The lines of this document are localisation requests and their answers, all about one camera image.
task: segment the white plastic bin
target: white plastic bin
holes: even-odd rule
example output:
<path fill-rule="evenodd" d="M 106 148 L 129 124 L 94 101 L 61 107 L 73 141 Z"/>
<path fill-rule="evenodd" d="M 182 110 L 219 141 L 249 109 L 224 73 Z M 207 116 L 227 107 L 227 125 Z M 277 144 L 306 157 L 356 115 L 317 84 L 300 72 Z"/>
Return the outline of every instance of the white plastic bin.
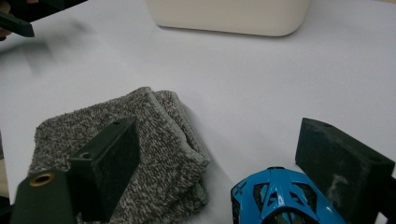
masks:
<path fill-rule="evenodd" d="M 310 0 L 146 0 L 161 26 L 249 35 L 288 35 L 303 23 Z"/>

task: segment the helmet vent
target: helmet vent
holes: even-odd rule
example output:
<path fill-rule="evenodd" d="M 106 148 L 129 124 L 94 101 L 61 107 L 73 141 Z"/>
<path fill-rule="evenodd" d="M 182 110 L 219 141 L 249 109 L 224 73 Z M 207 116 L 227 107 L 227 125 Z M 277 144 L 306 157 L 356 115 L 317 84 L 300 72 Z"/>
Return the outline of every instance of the helmet vent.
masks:
<path fill-rule="evenodd" d="M 304 206 L 303 201 L 301 201 L 301 199 L 297 196 L 297 194 L 291 192 L 291 193 L 290 193 L 290 196 L 291 196 L 291 198 L 292 198 L 295 202 L 297 202 L 297 203 L 299 203 L 300 205 Z"/>
<path fill-rule="evenodd" d="M 312 211 L 316 213 L 318 200 L 317 194 L 306 184 L 295 184 L 295 186 L 303 190 L 306 202 L 308 203 L 309 207 L 311 207 Z"/>
<path fill-rule="evenodd" d="M 260 212 L 262 211 L 263 199 L 265 196 L 265 191 L 268 189 L 268 184 L 258 184 L 254 186 L 253 197 L 257 206 L 259 207 Z"/>

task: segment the white surface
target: white surface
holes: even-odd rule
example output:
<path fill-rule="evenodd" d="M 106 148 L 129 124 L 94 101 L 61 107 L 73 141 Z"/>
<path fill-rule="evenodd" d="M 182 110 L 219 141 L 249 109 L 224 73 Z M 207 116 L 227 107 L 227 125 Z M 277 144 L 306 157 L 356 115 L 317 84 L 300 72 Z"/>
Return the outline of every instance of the white surface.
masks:
<path fill-rule="evenodd" d="M 396 5 L 312 0 L 285 37 L 157 27 L 143 0 L 91 0 L 0 43 L 0 129 L 11 200 L 44 119 L 142 86 L 175 91 L 212 157 L 211 201 L 191 223 L 232 223 L 230 188 L 294 170 L 303 117 L 396 161 Z"/>

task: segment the black object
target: black object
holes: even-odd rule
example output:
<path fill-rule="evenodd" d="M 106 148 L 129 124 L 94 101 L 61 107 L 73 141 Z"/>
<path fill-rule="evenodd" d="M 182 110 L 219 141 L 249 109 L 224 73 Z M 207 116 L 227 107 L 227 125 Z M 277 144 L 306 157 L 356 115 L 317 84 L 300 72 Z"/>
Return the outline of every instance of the black object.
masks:
<path fill-rule="evenodd" d="M 39 0 L 34 4 L 27 4 L 26 0 L 7 1 L 11 5 L 10 13 L 13 16 L 0 12 L 0 27 L 18 35 L 33 37 L 35 32 L 31 21 L 37 21 L 87 0 Z"/>
<path fill-rule="evenodd" d="M 137 119 L 108 125 L 70 158 L 67 172 L 30 175 L 19 187 L 12 224 L 109 221 L 139 163 Z"/>
<path fill-rule="evenodd" d="M 346 223 L 375 223 L 378 212 L 396 221 L 394 161 L 313 119 L 303 119 L 295 160 Z"/>

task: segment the gray knit fabric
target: gray knit fabric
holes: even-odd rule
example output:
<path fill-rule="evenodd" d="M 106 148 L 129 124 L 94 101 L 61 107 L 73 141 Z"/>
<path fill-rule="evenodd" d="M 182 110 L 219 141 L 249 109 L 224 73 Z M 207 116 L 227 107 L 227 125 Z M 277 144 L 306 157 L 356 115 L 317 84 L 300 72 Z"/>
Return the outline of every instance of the gray knit fabric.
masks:
<path fill-rule="evenodd" d="M 177 95 L 140 88 L 41 123 L 29 175 L 69 169 L 69 156 L 108 123 L 139 119 L 140 164 L 110 223 L 180 223 L 207 203 L 201 178 L 210 158 Z"/>

